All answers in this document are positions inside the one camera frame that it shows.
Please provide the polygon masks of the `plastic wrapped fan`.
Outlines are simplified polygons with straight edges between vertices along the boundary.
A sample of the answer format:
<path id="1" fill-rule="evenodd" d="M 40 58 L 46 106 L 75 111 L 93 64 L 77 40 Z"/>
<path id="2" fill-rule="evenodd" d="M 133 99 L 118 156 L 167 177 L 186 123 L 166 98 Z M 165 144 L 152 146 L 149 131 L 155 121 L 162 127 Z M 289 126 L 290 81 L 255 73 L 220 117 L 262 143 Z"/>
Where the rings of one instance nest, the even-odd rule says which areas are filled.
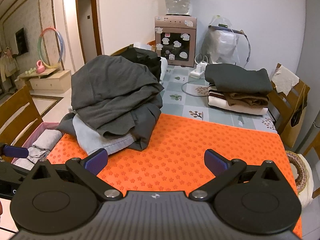
<path id="1" fill-rule="evenodd" d="M 239 38 L 244 37 L 248 45 L 246 61 L 240 63 Z M 200 48 L 200 55 L 207 63 L 230 63 L 245 68 L 251 58 L 251 44 L 243 30 L 235 30 L 231 21 L 220 15 L 213 16 Z"/>

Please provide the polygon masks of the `colourful hula hoop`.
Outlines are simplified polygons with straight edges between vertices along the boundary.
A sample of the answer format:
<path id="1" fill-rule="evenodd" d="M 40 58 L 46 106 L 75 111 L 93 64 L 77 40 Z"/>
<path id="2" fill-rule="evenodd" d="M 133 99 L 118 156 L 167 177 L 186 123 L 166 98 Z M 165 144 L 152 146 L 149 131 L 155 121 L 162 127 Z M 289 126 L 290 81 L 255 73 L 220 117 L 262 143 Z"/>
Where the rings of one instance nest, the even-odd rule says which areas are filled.
<path id="1" fill-rule="evenodd" d="M 38 39 L 37 50 L 42 64 L 49 69 L 63 70 L 64 41 L 58 30 L 45 28 Z"/>

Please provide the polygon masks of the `pink storage box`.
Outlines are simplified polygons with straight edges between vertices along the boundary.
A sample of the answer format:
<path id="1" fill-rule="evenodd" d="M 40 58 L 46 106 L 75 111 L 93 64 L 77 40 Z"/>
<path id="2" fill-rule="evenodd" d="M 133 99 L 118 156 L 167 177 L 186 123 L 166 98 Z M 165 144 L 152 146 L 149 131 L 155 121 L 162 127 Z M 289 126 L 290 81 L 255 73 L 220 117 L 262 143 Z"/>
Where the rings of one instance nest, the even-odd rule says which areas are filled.
<path id="1" fill-rule="evenodd" d="M 43 122 L 41 123 L 35 131 L 30 135 L 30 137 L 25 141 L 25 143 L 22 145 L 23 148 L 28 148 L 31 146 L 31 144 L 37 139 L 37 137 L 45 130 L 45 129 L 55 129 L 57 128 L 58 123 L 51 123 L 51 122 Z M 16 161 L 19 158 L 14 158 L 11 162 L 14 164 L 14 161 Z"/>

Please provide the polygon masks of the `left wooden chair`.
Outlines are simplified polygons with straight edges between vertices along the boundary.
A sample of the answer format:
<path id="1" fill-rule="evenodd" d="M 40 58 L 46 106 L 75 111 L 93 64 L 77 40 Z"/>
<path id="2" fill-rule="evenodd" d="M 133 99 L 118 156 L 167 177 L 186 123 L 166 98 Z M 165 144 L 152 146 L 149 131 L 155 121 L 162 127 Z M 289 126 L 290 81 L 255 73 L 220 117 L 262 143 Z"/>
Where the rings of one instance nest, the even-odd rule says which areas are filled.
<path id="1" fill-rule="evenodd" d="M 1 143 L 21 147 L 43 123 L 27 86 L 1 104 Z"/>

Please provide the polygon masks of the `near right wooden chair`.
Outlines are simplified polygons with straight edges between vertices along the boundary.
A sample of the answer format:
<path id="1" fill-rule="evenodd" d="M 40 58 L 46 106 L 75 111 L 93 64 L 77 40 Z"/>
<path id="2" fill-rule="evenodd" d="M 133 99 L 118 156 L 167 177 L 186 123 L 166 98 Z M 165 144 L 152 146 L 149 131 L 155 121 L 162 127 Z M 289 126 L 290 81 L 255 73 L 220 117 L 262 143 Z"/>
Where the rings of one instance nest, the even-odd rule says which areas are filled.
<path id="1" fill-rule="evenodd" d="M 317 171 L 316 167 L 319 165 L 319 132 L 304 150 L 303 156 L 311 161 L 311 168 L 314 168 L 314 170 Z"/>

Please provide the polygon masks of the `light grey garment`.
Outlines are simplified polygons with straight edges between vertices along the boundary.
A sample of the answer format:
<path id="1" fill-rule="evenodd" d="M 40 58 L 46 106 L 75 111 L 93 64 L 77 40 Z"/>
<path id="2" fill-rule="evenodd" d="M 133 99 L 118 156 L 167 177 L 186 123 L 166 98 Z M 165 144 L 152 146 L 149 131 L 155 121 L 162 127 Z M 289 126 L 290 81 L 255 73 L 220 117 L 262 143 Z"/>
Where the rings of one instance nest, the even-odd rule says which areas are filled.
<path id="1" fill-rule="evenodd" d="M 76 114 L 73 118 L 73 127 L 78 144 L 88 155 L 101 148 L 105 149 L 108 155 L 111 155 L 129 147 L 135 142 L 135 138 L 130 133 L 121 136 L 107 135 L 104 137 L 96 130 L 93 130 L 87 126 L 80 119 L 78 114 Z"/>

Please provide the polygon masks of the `folded white striped garment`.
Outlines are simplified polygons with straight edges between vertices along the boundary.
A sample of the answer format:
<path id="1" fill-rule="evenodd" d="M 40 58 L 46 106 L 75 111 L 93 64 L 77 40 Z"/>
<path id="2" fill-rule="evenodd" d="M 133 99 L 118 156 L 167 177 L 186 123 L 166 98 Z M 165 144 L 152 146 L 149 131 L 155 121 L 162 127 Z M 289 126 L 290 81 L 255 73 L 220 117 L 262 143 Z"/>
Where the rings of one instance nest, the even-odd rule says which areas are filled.
<path id="1" fill-rule="evenodd" d="M 208 106 L 251 115 L 265 115 L 268 110 L 268 97 L 246 93 L 219 92 L 208 86 Z"/>

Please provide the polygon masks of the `pink kettlebell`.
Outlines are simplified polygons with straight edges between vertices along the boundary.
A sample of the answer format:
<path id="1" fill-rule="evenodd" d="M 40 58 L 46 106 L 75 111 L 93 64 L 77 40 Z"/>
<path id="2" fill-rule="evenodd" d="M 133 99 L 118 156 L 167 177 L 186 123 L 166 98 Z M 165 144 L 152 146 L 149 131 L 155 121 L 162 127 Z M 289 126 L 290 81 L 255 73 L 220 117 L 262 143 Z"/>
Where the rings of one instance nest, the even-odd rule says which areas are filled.
<path id="1" fill-rule="evenodd" d="M 41 74 L 46 70 L 45 66 L 43 65 L 41 60 L 36 62 L 36 72 L 37 74 Z"/>

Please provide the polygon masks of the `dark grey fleece sweater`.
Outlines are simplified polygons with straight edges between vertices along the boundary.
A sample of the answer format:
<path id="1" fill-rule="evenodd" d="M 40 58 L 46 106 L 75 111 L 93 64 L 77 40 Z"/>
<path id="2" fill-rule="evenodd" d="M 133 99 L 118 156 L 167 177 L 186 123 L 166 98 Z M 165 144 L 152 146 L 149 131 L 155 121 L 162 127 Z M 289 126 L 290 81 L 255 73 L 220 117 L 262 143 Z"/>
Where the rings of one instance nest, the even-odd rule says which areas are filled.
<path id="1" fill-rule="evenodd" d="M 132 111 L 163 90 L 148 67 L 122 56 L 100 55 L 72 76 L 72 109 L 103 135 L 123 135 L 135 124 Z"/>

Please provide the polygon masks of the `black garment behind pile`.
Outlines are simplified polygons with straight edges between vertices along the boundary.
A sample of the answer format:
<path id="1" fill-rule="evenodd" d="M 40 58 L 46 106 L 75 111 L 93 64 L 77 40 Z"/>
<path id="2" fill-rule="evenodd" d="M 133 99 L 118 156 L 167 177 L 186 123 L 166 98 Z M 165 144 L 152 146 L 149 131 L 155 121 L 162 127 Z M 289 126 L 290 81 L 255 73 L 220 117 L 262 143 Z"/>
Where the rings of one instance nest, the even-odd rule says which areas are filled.
<path id="1" fill-rule="evenodd" d="M 143 64 L 147 66 L 149 71 L 156 77 L 158 82 L 160 82 L 162 63 L 161 58 L 157 55 L 156 52 L 131 47 L 120 53 L 119 56 L 122 56 L 133 63 Z"/>

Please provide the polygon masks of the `folded dark green sweater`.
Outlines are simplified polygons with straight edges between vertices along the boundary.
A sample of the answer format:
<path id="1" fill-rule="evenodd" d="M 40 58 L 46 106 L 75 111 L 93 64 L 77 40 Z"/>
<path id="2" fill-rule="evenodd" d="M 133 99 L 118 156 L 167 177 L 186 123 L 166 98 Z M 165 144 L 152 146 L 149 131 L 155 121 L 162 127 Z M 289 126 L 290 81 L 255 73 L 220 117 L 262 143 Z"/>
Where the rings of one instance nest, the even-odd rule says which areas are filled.
<path id="1" fill-rule="evenodd" d="M 273 89 L 264 68 L 246 70 L 234 64 L 208 64 L 204 78 L 220 92 L 267 95 Z"/>

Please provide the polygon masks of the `folded grey clothes in box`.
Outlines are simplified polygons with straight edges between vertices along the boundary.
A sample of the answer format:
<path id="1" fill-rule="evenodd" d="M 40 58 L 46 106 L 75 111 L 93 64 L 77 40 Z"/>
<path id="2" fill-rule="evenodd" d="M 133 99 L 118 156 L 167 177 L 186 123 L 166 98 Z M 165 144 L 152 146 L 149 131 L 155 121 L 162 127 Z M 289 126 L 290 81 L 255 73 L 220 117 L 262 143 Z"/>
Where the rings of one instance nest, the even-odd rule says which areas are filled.
<path id="1" fill-rule="evenodd" d="M 62 133 L 55 129 L 45 129 L 28 147 L 28 156 L 14 161 L 14 165 L 31 170 L 42 158 L 46 158 L 62 138 Z"/>

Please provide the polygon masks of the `orange flower pattern mat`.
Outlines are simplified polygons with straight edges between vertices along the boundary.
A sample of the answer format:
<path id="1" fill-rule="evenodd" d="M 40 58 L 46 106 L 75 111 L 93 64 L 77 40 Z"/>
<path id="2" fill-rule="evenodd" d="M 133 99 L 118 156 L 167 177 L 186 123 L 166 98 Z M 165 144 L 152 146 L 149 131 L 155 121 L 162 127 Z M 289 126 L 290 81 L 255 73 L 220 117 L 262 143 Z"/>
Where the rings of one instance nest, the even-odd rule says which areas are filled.
<path id="1" fill-rule="evenodd" d="M 228 239 L 210 221 L 203 205 L 186 206 L 187 195 L 213 179 L 204 164 L 211 148 L 227 159 L 249 165 L 272 160 L 291 185 L 291 167 L 279 135 L 181 116 L 162 114 L 143 151 L 125 149 L 110 156 L 99 178 L 127 197 L 133 191 L 155 191 L 160 198 L 133 197 L 121 207 L 108 206 L 102 222 L 86 229 L 82 239 Z"/>

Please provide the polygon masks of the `dark grey trousers pile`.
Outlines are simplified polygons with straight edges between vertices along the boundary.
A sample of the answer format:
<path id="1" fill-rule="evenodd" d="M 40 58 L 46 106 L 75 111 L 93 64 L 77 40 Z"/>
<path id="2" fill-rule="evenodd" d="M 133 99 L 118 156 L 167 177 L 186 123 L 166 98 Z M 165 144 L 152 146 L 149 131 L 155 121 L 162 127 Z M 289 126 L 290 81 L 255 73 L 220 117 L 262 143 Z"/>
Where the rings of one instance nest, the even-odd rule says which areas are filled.
<path id="1" fill-rule="evenodd" d="M 155 98 L 151 99 L 150 102 L 147 102 L 138 109 L 132 111 L 133 122 L 135 125 L 130 128 L 127 133 L 132 134 L 132 136 L 135 138 L 135 142 L 127 148 L 137 151 L 142 151 L 147 148 L 153 129 L 155 128 L 156 123 L 159 120 L 162 106 L 162 97 L 160 94 L 158 94 L 157 96 L 155 96 Z M 75 112 L 66 114 L 60 121 L 56 129 L 62 133 L 72 135 L 76 138 L 75 130 L 73 127 L 73 118 L 75 115 Z M 103 130 L 103 132 L 104 134 L 102 136 L 104 137 L 106 137 L 107 135 L 121 136 L 114 133 L 108 133 L 106 130 Z"/>

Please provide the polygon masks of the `folded brown garment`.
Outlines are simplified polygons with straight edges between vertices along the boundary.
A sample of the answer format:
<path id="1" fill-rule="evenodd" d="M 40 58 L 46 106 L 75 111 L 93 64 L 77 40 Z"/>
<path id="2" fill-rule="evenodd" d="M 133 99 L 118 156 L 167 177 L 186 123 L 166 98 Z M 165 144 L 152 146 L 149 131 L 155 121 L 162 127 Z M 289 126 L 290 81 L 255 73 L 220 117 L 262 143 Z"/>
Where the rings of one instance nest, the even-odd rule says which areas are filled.
<path id="1" fill-rule="evenodd" d="M 255 94 L 223 92 L 223 95 L 230 106 L 242 105 L 251 108 L 264 108 L 268 106 L 269 102 L 267 96 Z"/>

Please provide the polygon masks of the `patterned tablecloth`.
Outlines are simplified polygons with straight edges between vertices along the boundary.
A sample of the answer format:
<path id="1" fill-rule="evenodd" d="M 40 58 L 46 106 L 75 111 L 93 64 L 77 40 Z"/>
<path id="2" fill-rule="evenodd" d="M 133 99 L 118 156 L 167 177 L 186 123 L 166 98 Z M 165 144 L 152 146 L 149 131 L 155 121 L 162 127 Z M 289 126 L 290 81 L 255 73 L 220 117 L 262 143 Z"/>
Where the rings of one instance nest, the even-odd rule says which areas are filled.
<path id="1" fill-rule="evenodd" d="M 228 126 L 276 132 L 269 114 L 249 115 L 208 106 L 208 82 L 204 78 L 190 77 L 190 72 L 190 67 L 168 66 L 163 79 L 164 90 L 161 91 L 162 113 Z"/>

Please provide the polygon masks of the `light wooden drawer cabinet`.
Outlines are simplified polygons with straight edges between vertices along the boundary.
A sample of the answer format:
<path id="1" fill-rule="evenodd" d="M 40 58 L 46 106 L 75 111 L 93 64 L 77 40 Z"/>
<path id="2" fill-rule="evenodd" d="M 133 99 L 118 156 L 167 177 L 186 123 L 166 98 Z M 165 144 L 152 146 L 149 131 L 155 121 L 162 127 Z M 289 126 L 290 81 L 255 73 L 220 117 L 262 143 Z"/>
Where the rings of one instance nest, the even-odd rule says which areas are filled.
<path id="1" fill-rule="evenodd" d="M 21 74 L 19 80 L 24 81 L 31 90 L 48 90 L 64 93 L 71 88 L 71 71 L 59 68 L 46 69 L 42 73 Z"/>

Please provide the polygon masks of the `pink water dispenser cabinet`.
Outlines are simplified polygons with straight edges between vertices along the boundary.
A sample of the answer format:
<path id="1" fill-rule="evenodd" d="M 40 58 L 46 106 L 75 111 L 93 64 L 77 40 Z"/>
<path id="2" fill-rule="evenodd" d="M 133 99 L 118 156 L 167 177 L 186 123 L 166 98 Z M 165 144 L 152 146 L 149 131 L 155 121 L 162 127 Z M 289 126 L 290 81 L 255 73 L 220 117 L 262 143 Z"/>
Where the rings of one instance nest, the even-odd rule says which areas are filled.
<path id="1" fill-rule="evenodd" d="M 193 67 L 197 19 L 187 15 L 155 17 L 155 51 L 169 65 Z"/>

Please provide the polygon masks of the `wall mounted television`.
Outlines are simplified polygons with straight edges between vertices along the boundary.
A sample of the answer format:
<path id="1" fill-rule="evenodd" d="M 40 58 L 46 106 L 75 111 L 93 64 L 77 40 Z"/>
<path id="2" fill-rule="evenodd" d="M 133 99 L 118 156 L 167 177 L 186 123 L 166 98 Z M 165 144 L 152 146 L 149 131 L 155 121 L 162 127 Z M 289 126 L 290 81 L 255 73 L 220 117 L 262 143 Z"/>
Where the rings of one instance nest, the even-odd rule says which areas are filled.
<path id="1" fill-rule="evenodd" d="M 28 52 L 27 41 L 25 38 L 24 28 L 21 28 L 15 33 L 16 45 L 18 50 L 18 55 L 23 55 Z"/>

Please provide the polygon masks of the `brown paper bag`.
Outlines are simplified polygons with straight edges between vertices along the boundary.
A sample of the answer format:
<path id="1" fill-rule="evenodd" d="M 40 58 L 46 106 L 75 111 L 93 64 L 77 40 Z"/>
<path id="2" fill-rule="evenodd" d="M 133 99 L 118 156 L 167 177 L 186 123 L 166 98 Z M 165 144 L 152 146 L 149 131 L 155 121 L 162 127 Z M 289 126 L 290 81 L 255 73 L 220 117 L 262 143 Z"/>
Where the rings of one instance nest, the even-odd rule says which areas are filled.
<path id="1" fill-rule="evenodd" d="M 300 133 L 301 126 L 304 120 L 305 116 L 305 108 L 307 106 L 307 99 L 308 99 L 308 93 L 306 92 L 307 85 L 303 86 L 302 92 L 298 98 L 298 102 L 295 106 L 295 110 L 293 111 L 293 114 L 287 123 L 283 133 L 285 134 L 285 144 L 289 148 L 293 148 L 297 137 Z"/>

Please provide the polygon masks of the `white power strip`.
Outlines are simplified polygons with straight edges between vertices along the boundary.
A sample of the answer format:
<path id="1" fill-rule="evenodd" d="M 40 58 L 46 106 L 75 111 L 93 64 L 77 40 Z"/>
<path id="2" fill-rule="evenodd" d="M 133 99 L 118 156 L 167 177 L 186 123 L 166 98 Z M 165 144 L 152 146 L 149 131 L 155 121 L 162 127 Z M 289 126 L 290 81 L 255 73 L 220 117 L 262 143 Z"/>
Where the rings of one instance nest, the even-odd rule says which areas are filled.
<path id="1" fill-rule="evenodd" d="M 207 62 L 201 61 L 196 65 L 195 69 L 189 73 L 189 76 L 195 79 L 200 79 L 204 75 L 207 65 Z"/>

